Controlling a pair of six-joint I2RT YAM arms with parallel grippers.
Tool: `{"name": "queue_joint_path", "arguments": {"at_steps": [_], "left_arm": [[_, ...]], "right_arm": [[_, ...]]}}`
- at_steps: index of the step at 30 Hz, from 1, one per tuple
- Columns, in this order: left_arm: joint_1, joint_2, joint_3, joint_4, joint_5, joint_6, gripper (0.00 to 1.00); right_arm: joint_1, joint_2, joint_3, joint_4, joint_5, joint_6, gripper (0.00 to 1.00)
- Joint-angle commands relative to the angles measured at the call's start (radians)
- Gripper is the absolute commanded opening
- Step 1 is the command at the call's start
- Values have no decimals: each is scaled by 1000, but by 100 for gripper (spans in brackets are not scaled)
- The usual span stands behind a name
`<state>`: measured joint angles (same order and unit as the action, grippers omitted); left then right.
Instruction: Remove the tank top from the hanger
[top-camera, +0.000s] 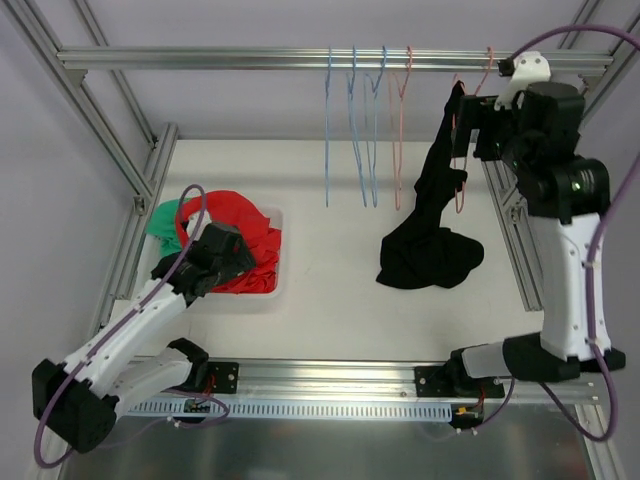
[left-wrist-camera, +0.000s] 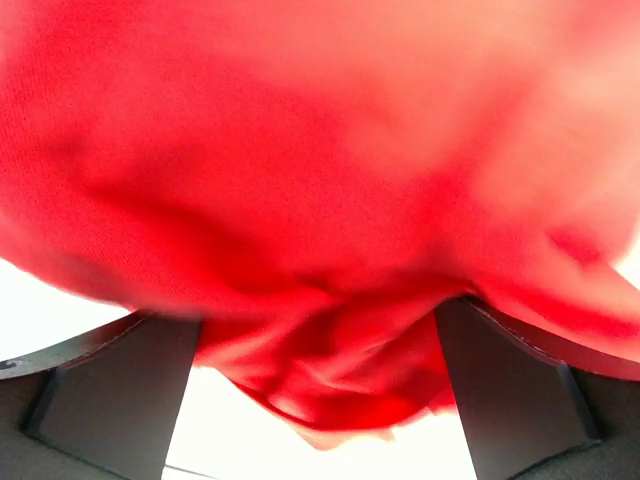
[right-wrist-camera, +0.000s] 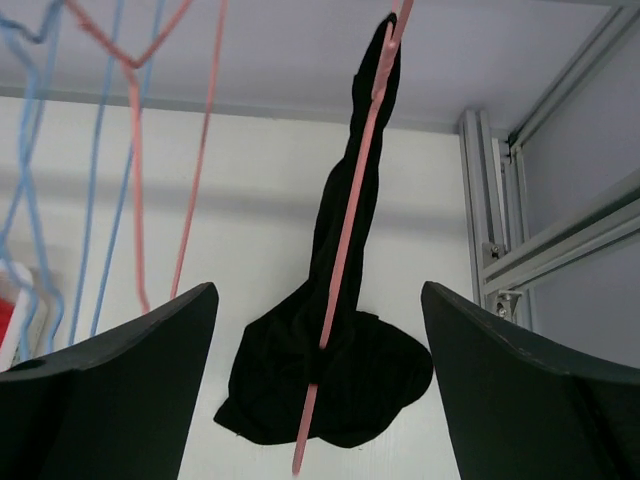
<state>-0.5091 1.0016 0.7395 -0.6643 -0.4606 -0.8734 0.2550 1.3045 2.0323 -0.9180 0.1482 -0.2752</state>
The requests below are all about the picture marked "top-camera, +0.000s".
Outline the pink hanger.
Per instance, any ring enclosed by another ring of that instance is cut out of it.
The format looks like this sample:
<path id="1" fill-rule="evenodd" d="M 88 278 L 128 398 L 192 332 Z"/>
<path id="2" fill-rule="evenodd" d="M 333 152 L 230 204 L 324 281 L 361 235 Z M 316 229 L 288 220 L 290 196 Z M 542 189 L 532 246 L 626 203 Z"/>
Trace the pink hanger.
<path id="1" fill-rule="evenodd" d="M 491 72 L 491 69 L 493 68 L 494 65 L 494 59 L 495 59 L 495 51 L 494 48 L 492 46 L 488 46 L 487 47 L 487 54 L 488 54 L 488 63 L 486 65 L 486 68 L 484 69 L 484 73 L 483 73 L 483 77 L 481 78 L 481 80 L 478 82 L 473 95 L 477 96 L 481 89 L 483 88 L 489 73 Z M 452 86 L 455 86 L 456 84 L 460 84 L 460 86 L 462 87 L 463 93 L 466 94 L 466 87 L 464 82 L 461 80 L 459 74 L 454 74 L 454 77 L 452 79 Z M 452 127 L 455 129 L 456 127 L 456 115 L 454 114 L 453 119 L 452 119 Z M 457 160 L 458 158 L 462 158 L 462 157 L 452 157 L 451 161 L 452 161 L 452 166 L 454 169 L 457 168 Z M 465 155 L 464 157 L 464 161 L 463 161 L 463 165 L 462 165 L 462 170 L 466 173 L 467 170 L 467 156 Z M 464 204 L 465 204 L 465 188 L 466 188 L 466 181 L 463 181 L 461 184 L 461 187 L 456 188 L 454 191 L 454 204 L 455 204 L 455 212 L 456 214 L 460 214 L 462 213 L 463 209 L 464 209 Z"/>
<path id="2" fill-rule="evenodd" d="M 404 101 L 406 90 L 413 68 L 413 48 L 406 48 L 407 62 L 405 76 L 401 80 L 397 73 L 392 73 L 388 79 L 388 96 L 390 107 L 390 127 L 392 137 L 392 169 L 394 182 L 394 208 L 399 211 L 402 206 L 402 167 L 404 149 Z"/>

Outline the blue hanger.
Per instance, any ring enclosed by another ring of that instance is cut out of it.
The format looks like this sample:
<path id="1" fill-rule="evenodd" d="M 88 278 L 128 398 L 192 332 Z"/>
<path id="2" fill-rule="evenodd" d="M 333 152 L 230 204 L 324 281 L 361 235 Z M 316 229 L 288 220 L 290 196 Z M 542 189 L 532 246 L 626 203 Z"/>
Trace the blue hanger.
<path id="1" fill-rule="evenodd" d="M 365 148 L 369 170 L 372 205 L 374 208 L 378 207 L 379 198 L 379 187 L 377 179 L 379 90 L 382 77 L 385 73 L 387 59 L 388 49 L 386 46 L 382 46 L 382 60 L 380 62 L 380 69 L 377 76 L 374 77 L 372 74 L 365 74 L 363 79 L 363 83 L 365 86 L 365 92 L 363 95 L 365 131 L 371 131 L 370 138 L 365 141 Z"/>
<path id="2" fill-rule="evenodd" d="M 364 207 L 368 206 L 366 183 L 363 171 L 363 162 L 359 145 L 359 132 L 356 121 L 356 109 L 355 109 L 355 81 L 357 73 L 357 49 L 352 47 L 352 60 L 351 60 L 351 73 L 346 75 L 347 80 L 347 106 L 348 106 L 348 122 L 351 134 L 351 143 L 354 153 L 354 160 L 356 164 L 356 172 L 358 175 L 358 183 L 361 192 L 362 204 Z"/>
<path id="3" fill-rule="evenodd" d="M 330 205 L 330 93 L 333 68 L 333 49 L 327 50 L 327 70 L 324 80 L 324 187 L 325 207 Z"/>

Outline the black tank top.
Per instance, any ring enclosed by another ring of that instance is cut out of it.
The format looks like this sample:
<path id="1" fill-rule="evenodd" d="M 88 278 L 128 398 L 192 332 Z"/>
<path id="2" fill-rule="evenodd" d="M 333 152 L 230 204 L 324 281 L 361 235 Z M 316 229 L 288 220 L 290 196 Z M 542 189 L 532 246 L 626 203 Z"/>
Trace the black tank top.
<path id="1" fill-rule="evenodd" d="M 381 285 L 400 290 L 431 286 L 452 289 L 484 260 L 484 247 L 479 241 L 441 225 L 445 207 L 468 178 L 467 172 L 450 166 L 453 119 L 464 94 L 464 84 L 456 82 L 414 184 L 414 209 L 381 241 L 376 277 Z"/>

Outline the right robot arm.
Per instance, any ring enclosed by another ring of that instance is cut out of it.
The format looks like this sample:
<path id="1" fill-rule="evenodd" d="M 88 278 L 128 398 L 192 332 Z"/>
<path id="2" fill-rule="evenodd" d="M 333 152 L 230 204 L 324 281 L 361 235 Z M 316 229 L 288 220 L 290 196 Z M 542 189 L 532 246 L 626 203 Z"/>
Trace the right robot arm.
<path id="1" fill-rule="evenodd" d="M 603 222 L 611 207 L 604 164 L 575 152 L 585 100 L 569 84 L 538 81 L 501 102 L 464 95 L 458 102 L 452 151 L 500 161 L 516 177 L 542 271 L 540 331 L 452 351 L 444 372 L 448 388 L 466 397 L 483 379 L 511 377 L 560 383 L 584 373 L 618 371 L 624 352 L 614 348 L 603 314 Z"/>

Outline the red tank top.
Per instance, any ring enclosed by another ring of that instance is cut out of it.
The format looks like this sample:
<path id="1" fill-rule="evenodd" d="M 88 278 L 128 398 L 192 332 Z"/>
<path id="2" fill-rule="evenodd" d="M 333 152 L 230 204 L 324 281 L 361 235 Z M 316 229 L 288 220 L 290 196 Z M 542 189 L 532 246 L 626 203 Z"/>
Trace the red tank top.
<path id="1" fill-rule="evenodd" d="M 267 294 L 275 290 L 280 259 L 281 230 L 241 194 L 230 190 L 206 194 L 206 210 L 212 220 L 239 229 L 256 267 L 229 284 L 211 290 L 215 294 Z"/>

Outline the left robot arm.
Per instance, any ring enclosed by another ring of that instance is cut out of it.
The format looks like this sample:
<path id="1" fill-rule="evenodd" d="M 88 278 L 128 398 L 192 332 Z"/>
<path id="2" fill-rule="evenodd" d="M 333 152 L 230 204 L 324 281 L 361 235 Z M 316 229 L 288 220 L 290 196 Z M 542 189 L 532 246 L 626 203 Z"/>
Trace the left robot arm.
<path id="1" fill-rule="evenodd" d="M 190 340 L 130 362 L 143 343 L 196 300 L 256 265 L 241 232 L 213 222 L 184 251 L 152 270 L 127 310 L 62 362 L 42 360 L 32 372 L 33 413 L 41 436 L 50 429 L 71 450 L 97 448 L 129 409 L 165 390 L 201 393 L 209 355 Z"/>

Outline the green tank top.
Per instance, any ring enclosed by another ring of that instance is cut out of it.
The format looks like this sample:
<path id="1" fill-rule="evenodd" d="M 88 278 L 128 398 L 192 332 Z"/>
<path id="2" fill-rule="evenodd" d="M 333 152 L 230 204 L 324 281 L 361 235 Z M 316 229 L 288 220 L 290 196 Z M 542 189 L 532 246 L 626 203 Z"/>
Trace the green tank top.
<path id="1" fill-rule="evenodd" d="M 176 227 L 179 200 L 173 199 L 159 204 L 151 215 L 146 233 L 159 243 L 160 257 L 179 253 L 183 243 Z"/>

